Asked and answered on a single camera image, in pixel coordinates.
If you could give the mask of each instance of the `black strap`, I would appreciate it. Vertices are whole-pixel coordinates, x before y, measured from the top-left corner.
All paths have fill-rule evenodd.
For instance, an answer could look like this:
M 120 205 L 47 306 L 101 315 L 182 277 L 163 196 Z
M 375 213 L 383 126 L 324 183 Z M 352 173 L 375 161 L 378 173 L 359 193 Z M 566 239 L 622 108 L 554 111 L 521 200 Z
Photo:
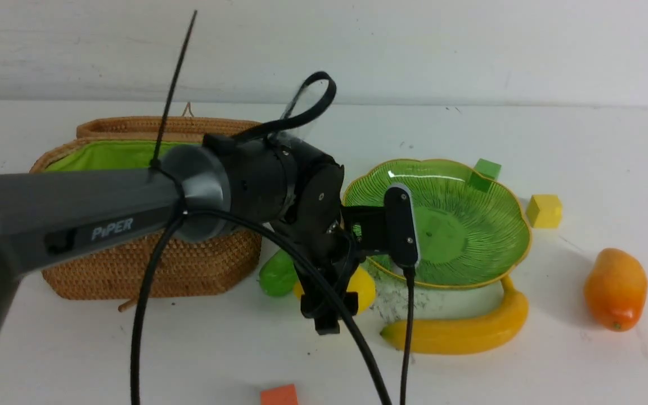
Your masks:
M 299 101 L 299 97 L 301 97 L 301 95 L 304 93 L 304 90 L 306 90 L 314 82 L 319 82 L 319 80 L 326 80 L 328 82 L 326 91 L 324 91 L 324 95 L 322 95 L 321 99 L 319 99 L 319 101 L 317 101 L 311 108 L 309 108 L 309 110 L 306 110 L 299 115 L 295 115 L 294 117 L 290 117 L 291 112 L 294 110 L 294 107 Z M 334 101 L 335 96 L 336 83 L 334 83 L 334 80 L 331 79 L 331 76 L 323 71 L 316 72 L 307 77 L 307 79 L 304 80 L 304 83 L 301 84 L 301 87 L 299 87 L 299 90 L 298 92 L 296 92 L 296 95 L 294 95 L 294 98 L 291 99 L 291 102 L 286 106 L 286 110 L 282 118 L 259 124 L 242 131 L 232 138 L 237 141 L 237 143 L 245 143 L 254 139 L 263 138 L 270 133 L 277 133 L 279 131 L 286 131 L 304 126 L 319 118 L 329 108 L 331 103 Z

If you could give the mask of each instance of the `banana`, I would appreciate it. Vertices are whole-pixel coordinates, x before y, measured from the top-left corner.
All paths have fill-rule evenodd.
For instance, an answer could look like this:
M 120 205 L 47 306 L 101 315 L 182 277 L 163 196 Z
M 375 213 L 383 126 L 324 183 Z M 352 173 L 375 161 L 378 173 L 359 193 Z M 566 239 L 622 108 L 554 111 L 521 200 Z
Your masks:
M 509 276 L 502 280 L 504 298 L 492 312 L 469 319 L 415 319 L 411 351 L 429 354 L 473 354 L 498 348 L 519 333 L 529 314 L 529 302 L 514 288 Z M 406 320 L 387 325 L 381 337 L 404 349 Z

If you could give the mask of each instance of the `yellow block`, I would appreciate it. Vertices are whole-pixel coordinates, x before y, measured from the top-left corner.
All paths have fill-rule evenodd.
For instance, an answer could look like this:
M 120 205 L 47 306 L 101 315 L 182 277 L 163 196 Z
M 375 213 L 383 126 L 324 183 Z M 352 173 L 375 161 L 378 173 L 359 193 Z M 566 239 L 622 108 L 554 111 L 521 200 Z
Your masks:
M 526 208 L 532 228 L 558 228 L 561 222 L 561 201 L 555 194 L 535 194 Z

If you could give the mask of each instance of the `green fruit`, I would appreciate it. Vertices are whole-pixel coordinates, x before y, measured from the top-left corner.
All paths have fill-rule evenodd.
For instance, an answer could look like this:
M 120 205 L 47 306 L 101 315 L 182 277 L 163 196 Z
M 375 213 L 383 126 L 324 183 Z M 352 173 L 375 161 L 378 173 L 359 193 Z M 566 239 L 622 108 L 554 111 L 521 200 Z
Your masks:
M 291 292 L 298 281 L 294 262 L 285 251 L 280 250 L 259 270 L 259 286 L 271 297 L 283 297 Z

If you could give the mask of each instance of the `lemon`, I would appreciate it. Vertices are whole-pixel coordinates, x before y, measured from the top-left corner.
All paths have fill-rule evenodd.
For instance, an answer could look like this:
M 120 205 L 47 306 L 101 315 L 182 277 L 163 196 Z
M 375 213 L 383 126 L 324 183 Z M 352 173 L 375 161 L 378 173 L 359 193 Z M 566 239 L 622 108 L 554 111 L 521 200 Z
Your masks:
M 358 295 L 359 310 L 357 311 L 357 314 L 362 313 L 370 307 L 376 298 L 376 285 L 374 279 L 371 278 L 367 270 L 362 269 L 361 266 L 357 267 L 352 278 L 349 279 L 349 285 L 346 287 L 346 290 L 350 293 L 357 293 Z M 296 299 L 302 299 L 304 290 L 302 288 L 302 283 L 299 282 L 299 280 L 294 284 L 293 292 Z

